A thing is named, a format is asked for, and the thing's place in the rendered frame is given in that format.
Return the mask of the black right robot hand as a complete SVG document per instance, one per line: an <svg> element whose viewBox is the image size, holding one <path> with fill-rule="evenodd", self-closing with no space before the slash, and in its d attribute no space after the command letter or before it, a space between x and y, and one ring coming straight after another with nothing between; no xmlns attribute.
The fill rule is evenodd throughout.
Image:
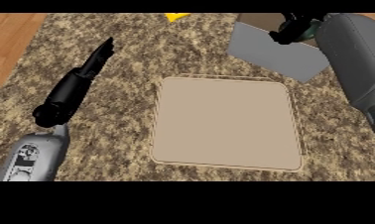
<svg viewBox="0 0 375 224"><path fill-rule="evenodd" d="M289 45L290 43L299 43L306 41L302 33L309 27L309 21L318 20L323 22L324 13L286 13L281 12L283 22L277 31L269 31L268 35L275 43L280 45Z"/></svg>

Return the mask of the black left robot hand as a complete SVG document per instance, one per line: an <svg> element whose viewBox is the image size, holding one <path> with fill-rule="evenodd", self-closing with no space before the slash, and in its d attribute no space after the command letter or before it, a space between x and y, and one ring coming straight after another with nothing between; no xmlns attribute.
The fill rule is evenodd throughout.
<svg viewBox="0 0 375 224"><path fill-rule="evenodd" d="M35 108L35 123L44 128L63 125L72 118L83 101L94 77L113 55L112 39L92 51L83 65L75 67L55 84L44 103Z"/></svg>

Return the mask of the beige square tray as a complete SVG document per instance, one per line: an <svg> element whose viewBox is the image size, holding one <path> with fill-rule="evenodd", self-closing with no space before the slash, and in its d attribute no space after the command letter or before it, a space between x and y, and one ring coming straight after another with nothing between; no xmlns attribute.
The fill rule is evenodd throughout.
<svg viewBox="0 0 375 224"><path fill-rule="evenodd" d="M157 91L150 157L169 165L299 170L283 84L166 77Z"/></svg>

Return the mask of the yellow object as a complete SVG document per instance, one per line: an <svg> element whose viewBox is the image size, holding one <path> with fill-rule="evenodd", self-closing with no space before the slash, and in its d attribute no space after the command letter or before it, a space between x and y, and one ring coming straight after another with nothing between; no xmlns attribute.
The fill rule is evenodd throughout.
<svg viewBox="0 0 375 224"><path fill-rule="evenodd" d="M174 22L176 19L181 19L182 17L188 16L188 13L165 13L163 16L168 22Z"/></svg>

